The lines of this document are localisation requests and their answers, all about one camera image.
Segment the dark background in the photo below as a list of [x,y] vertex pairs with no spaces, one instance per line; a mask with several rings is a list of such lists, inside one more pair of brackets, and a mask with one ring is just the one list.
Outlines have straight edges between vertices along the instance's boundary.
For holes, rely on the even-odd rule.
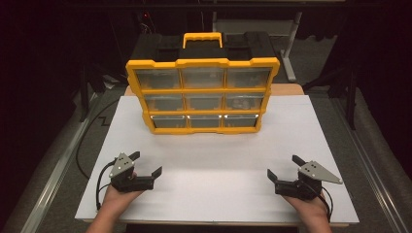
[[[339,10],[308,12],[303,14],[296,36],[305,39],[315,35],[322,40],[339,34],[324,74],[353,59],[354,50],[367,45],[356,67],[359,87],[396,158],[411,177],[412,30],[406,23],[412,18],[408,7],[406,2],[393,1],[384,11],[366,15],[347,15]],[[220,16],[267,19],[291,14],[294,12],[227,12]],[[203,13],[205,31],[211,30],[211,16]],[[378,18],[383,20],[376,25]],[[203,30],[199,26],[201,14],[195,11],[79,12],[60,8],[54,0],[0,2],[0,175],[4,188],[0,229],[39,161],[73,114],[76,106],[72,98],[79,91],[82,71],[86,69],[90,82],[99,83],[101,74],[108,72],[124,82],[124,65],[142,33],[142,22],[163,35]],[[371,25],[375,30],[366,34]]]

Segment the table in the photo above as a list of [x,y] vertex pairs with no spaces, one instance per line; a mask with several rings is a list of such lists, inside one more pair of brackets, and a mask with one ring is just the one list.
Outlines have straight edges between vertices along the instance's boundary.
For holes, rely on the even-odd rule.
[[[274,193],[266,170],[280,180],[294,181],[297,166],[292,155],[297,154],[341,177],[306,95],[271,97],[262,128],[254,134],[154,135],[141,114],[135,96],[121,98],[77,219],[95,217],[97,177],[120,152],[141,152],[135,166],[139,176],[163,166],[154,190],[137,198],[120,217],[129,223],[296,226],[300,219]],[[108,174],[102,185],[109,182]],[[324,183],[324,187],[334,200],[331,224],[359,222],[345,184]]]

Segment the plastic drawer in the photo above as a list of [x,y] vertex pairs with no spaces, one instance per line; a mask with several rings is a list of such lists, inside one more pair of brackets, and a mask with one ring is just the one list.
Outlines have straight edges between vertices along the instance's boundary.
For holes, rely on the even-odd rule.
[[227,87],[266,87],[271,68],[228,68]]
[[188,116],[192,128],[217,128],[221,125],[221,115],[193,115]]
[[255,127],[258,115],[225,115],[224,127]]
[[185,116],[151,116],[154,128],[186,128]]
[[263,93],[228,93],[225,107],[228,110],[258,110],[264,97]]
[[177,69],[135,70],[142,89],[180,88]]
[[219,67],[190,67],[182,69],[185,88],[223,87],[224,69]]
[[147,94],[145,100],[150,111],[180,111],[183,109],[182,94]]
[[223,94],[185,94],[189,110],[219,110],[222,108]]

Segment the gray floor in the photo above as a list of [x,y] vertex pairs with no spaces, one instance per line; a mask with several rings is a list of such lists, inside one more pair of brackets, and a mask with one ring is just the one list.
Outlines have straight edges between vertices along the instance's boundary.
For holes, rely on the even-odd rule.
[[[285,40],[275,39],[279,50]],[[313,38],[295,41],[292,52],[292,67],[297,82],[305,84],[316,79],[327,59],[334,40],[316,42]],[[275,83],[287,83],[283,69],[275,78]],[[343,180],[352,195],[352,201],[360,218],[360,223],[345,228],[334,228],[334,232],[407,232],[412,229],[412,183],[402,171],[397,160],[383,139],[376,122],[357,93],[356,131],[348,130],[342,119],[343,100],[329,99],[327,87],[316,87],[308,91],[327,142],[342,174]],[[99,96],[93,112],[96,113],[113,103],[124,93],[125,86],[117,86]],[[113,106],[100,116],[110,122],[116,110]],[[30,184],[11,215],[4,232],[20,232],[33,207],[38,201],[54,166],[73,140],[79,127],[79,108],[50,147],[38,166]],[[94,162],[104,142],[108,126],[98,118],[89,128],[80,147],[80,164],[87,174],[91,173]],[[61,180],[47,214],[37,232],[84,232],[87,223],[75,220],[74,215],[85,190],[87,180],[79,172],[75,160]],[[124,224],[119,224],[116,232],[123,232]]]

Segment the person's right hand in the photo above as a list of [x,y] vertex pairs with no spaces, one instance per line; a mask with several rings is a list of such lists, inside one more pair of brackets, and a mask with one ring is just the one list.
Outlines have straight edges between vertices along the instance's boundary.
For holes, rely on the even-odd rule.
[[310,201],[302,201],[298,198],[283,196],[299,214],[300,219],[310,233],[330,233],[332,232],[327,220],[327,210],[325,204],[316,197]]

